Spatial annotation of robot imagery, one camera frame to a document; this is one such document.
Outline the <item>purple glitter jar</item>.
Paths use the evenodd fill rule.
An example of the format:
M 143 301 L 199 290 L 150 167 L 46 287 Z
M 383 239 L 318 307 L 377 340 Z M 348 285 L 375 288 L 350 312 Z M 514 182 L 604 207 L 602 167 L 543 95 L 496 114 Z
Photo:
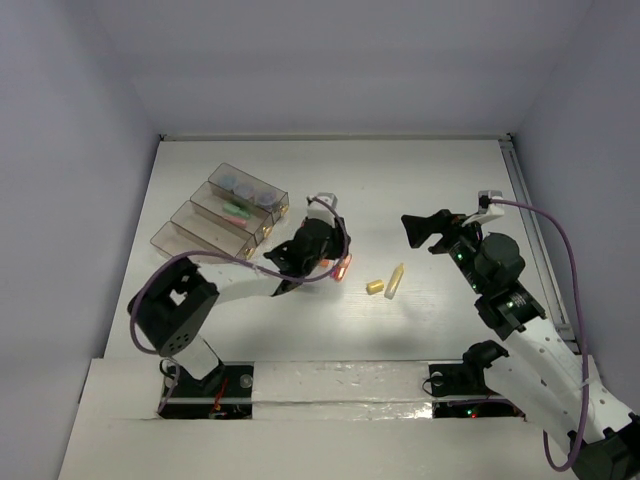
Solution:
M 248 202 L 253 202 L 255 199 L 256 190 L 251 183 L 242 182 L 233 192 L 236 196 Z
M 272 211 L 277 204 L 278 197 L 274 191 L 262 191 L 256 194 L 256 205 L 266 211 Z

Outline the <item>blue glitter jar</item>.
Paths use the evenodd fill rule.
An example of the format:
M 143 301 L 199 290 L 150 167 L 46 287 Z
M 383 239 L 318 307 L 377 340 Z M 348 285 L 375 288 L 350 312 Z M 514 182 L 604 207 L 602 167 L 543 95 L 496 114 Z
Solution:
M 238 177 L 235 174 L 226 173 L 226 174 L 220 175 L 217 178 L 216 183 L 220 188 L 223 188 L 228 191 L 233 191 L 240 185 L 241 181 L 238 179 Z

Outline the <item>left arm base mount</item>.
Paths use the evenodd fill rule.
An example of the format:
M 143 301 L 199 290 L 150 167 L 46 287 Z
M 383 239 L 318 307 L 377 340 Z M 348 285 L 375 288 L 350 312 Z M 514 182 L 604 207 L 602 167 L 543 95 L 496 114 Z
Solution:
M 220 364 L 202 380 L 169 359 L 159 362 L 163 386 L 157 414 L 175 420 L 252 418 L 254 364 Z

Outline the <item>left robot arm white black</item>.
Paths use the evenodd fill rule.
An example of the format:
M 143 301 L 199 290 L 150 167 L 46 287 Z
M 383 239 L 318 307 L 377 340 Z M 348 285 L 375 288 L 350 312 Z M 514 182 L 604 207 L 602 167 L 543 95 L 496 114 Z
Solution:
M 324 221 L 308 216 L 291 240 L 264 254 L 275 271 L 233 258 L 218 267 L 207 280 L 190 251 L 167 261 L 130 300 L 131 339 L 140 351 L 174 362 L 176 379 L 195 392 L 217 392 L 225 377 L 225 365 L 200 335 L 200 329 L 217 304 L 251 297 L 277 297 L 305 283 L 327 277 L 311 273 L 323 260 L 341 261 L 348 254 L 350 237 L 344 219 Z

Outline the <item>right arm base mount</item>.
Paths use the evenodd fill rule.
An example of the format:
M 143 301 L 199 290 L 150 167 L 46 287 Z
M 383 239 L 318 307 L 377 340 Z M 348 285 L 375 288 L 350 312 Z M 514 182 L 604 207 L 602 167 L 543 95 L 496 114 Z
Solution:
M 488 340 L 473 344 L 459 363 L 429 365 L 421 388 L 435 400 L 435 419 L 479 419 L 520 417 L 524 414 L 511 402 L 491 390 L 484 373 L 493 363 L 507 357 L 507 351 Z

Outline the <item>pink highlighter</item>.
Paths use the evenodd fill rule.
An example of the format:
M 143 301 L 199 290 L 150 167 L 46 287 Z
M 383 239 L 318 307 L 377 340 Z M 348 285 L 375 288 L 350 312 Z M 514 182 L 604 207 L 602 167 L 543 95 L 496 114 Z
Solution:
M 233 225 L 245 228 L 248 225 L 249 217 L 236 214 L 225 214 L 224 218 Z

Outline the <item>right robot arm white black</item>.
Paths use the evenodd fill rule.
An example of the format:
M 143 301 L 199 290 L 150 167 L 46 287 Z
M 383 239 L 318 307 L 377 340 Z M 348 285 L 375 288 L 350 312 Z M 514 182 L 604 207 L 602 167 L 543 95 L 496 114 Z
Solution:
M 433 255 L 448 255 L 477 294 L 474 304 L 496 339 L 472 345 L 458 374 L 443 373 L 432 395 L 461 380 L 473 392 L 488 390 L 519 409 L 566 455 L 559 470 L 579 479 L 632 479 L 639 474 L 639 416 L 589 371 L 587 352 L 575 354 L 520 283 L 525 268 L 517 242 L 483 225 L 501 218 L 503 202 L 472 215 L 447 209 L 429 217 L 404 215 L 409 245 L 431 236 Z

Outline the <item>green highlighter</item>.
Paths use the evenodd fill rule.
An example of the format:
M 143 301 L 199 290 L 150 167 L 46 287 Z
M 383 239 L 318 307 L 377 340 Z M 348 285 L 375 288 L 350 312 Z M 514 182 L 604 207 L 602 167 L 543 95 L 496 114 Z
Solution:
M 250 217 L 251 214 L 245 210 L 244 208 L 242 208 L 239 205 L 236 205 L 234 203 L 230 203 L 230 202 L 225 202 L 222 206 L 222 209 L 224 212 L 228 213 L 228 214 L 236 214 L 236 215 L 243 215 L 246 217 Z

